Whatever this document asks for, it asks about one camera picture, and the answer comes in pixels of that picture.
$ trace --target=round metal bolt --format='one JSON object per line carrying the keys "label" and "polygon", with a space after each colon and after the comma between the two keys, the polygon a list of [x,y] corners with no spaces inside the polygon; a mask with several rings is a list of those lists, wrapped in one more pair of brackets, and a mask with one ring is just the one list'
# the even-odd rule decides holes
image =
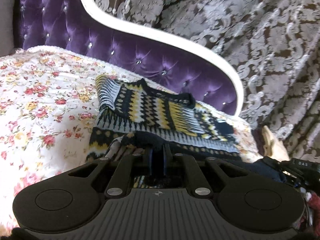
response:
{"label": "round metal bolt", "polygon": [[210,190],[206,187],[199,187],[195,190],[195,192],[200,196],[206,196],[210,194]]}
{"label": "round metal bolt", "polygon": [[112,187],[112,188],[107,190],[107,193],[110,196],[118,196],[118,195],[122,194],[122,189],[120,189],[118,187]]}

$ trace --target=curtain fold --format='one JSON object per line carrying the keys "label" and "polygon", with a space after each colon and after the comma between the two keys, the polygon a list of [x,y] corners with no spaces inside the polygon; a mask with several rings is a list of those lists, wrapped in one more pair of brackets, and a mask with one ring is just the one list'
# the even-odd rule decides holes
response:
{"label": "curtain fold", "polygon": [[294,157],[320,157],[320,0],[95,2],[225,58],[244,86],[241,117],[253,129],[267,125]]}

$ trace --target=crosshair logo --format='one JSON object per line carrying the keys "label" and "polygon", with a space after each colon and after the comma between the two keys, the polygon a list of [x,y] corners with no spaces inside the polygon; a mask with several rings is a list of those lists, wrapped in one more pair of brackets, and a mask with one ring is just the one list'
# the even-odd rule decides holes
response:
{"label": "crosshair logo", "polygon": [[153,194],[155,194],[156,196],[161,196],[162,194],[164,194],[162,191],[156,191],[155,193],[153,193]]}

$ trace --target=patterned sweater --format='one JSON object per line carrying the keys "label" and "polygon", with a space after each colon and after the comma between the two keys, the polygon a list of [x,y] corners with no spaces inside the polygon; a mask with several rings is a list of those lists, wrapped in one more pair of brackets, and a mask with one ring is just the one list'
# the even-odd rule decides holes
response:
{"label": "patterned sweater", "polygon": [[240,158],[233,127],[212,116],[189,93],[173,95],[149,87],[144,79],[126,83],[105,75],[96,78],[96,87],[100,107],[87,159],[104,156],[115,138],[134,131],[154,133],[181,152]]}

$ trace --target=purple upholstery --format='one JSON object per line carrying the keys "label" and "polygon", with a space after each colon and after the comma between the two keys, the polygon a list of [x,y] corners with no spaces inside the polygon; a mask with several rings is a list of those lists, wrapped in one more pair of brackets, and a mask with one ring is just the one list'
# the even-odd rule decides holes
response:
{"label": "purple upholstery", "polygon": [[235,88],[219,68],[182,49],[108,28],[87,14],[81,0],[17,0],[14,15],[16,47],[65,48],[235,113]]}

